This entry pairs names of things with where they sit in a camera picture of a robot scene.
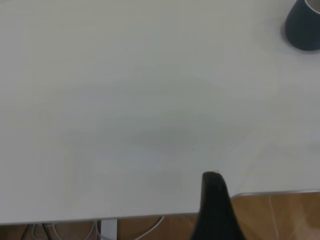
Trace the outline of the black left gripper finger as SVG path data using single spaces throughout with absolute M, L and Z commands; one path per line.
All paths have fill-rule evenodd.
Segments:
M 192 240 L 244 240 L 223 176 L 202 174 L 200 209 Z

